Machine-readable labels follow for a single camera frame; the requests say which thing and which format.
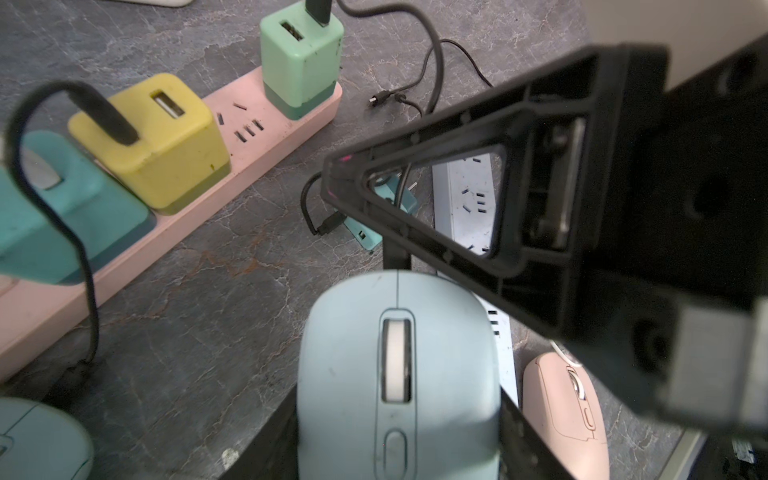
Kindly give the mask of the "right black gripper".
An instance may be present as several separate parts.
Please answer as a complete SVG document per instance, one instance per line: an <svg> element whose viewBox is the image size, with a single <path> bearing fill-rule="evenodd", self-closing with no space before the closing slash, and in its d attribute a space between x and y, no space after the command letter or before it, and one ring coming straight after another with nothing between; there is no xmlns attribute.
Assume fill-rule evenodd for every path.
<svg viewBox="0 0 768 480"><path fill-rule="evenodd" d="M767 434L767 40L664 94L586 259L576 355L635 413Z"/></svg>

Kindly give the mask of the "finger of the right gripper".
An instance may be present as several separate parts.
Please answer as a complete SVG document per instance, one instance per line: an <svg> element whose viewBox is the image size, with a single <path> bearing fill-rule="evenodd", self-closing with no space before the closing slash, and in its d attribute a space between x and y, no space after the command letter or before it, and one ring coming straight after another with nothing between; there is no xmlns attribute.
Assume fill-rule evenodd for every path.
<svg viewBox="0 0 768 480"><path fill-rule="evenodd" d="M572 336L588 258L614 220L607 199L658 121L668 61L661 45L582 48L330 154L322 197L531 329ZM482 168L492 156L500 176L465 173L447 205L490 228L487 246L461 244L373 189L406 166Z"/></svg>

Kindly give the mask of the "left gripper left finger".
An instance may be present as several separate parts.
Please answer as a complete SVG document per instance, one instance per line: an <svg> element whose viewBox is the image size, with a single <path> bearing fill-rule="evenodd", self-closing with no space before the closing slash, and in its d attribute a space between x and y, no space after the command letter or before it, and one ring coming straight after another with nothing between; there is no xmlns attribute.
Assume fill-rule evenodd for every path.
<svg viewBox="0 0 768 480"><path fill-rule="evenodd" d="M298 415L294 386L221 479L297 480Z"/></svg>

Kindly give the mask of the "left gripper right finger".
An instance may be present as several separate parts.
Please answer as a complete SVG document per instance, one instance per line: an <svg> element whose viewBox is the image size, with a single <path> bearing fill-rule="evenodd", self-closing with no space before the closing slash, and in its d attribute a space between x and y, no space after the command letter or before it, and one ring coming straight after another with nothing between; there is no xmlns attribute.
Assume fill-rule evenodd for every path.
<svg viewBox="0 0 768 480"><path fill-rule="evenodd" d="M500 479L572 480L503 388L500 398Z"/></svg>

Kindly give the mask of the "light blue power strip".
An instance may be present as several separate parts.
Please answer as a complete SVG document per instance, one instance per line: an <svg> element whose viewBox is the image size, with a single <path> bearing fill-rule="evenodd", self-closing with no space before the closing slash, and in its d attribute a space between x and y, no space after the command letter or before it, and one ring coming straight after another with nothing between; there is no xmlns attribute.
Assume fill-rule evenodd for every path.
<svg viewBox="0 0 768 480"><path fill-rule="evenodd" d="M490 251L496 197L490 153L456 159L432 167L435 229L470 252ZM510 317L480 301L493 329L502 388L518 403L518 384Z"/></svg>

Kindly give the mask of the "green charger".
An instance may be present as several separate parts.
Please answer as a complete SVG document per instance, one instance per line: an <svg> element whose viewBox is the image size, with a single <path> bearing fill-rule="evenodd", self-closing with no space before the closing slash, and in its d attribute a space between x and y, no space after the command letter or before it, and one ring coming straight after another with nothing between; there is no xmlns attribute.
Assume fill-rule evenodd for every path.
<svg viewBox="0 0 768 480"><path fill-rule="evenodd" d="M297 1L260 22L265 94L291 120L334 92L344 26L331 7L330 1Z"/></svg>

